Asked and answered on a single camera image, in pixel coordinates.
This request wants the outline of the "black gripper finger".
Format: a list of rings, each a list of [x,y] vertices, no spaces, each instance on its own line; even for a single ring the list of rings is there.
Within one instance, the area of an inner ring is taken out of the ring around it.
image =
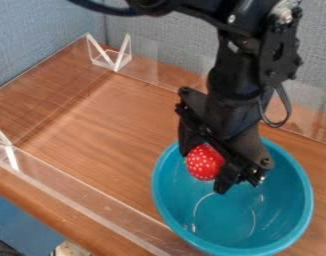
[[[178,142],[183,156],[187,156],[197,146],[209,144],[205,125],[197,118],[186,115],[179,116]]]
[[[261,159],[257,163],[240,156],[229,159],[216,177],[214,192],[226,194],[230,188],[242,182],[249,182],[257,187],[265,181],[269,170],[269,158]]]

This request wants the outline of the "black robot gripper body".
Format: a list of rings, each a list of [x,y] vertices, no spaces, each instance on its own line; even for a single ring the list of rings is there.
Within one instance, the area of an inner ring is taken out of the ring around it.
[[[191,87],[178,91],[181,102],[175,105],[177,114],[194,117],[205,125],[209,144],[216,148],[226,161],[237,156],[257,163],[274,160],[260,136],[260,112],[254,101],[236,101],[218,97]]]

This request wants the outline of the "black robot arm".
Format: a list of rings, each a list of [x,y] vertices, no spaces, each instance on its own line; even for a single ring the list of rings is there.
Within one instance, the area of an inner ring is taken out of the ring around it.
[[[212,24],[218,32],[216,65],[208,76],[208,91],[178,91],[181,102],[179,150],[183,155],[208,143],[225,157],[214,191],[224,194],[246,181],[264,182],[274,160],[264,145],[258,124],[278,128],[266,116],[272,97],[292,108],[282,83],[297,77],[298,25],[302,0],[126,0],[125,8],[93,0],[69,0],[79,7],[121,17],[162,17],[173,12]]]

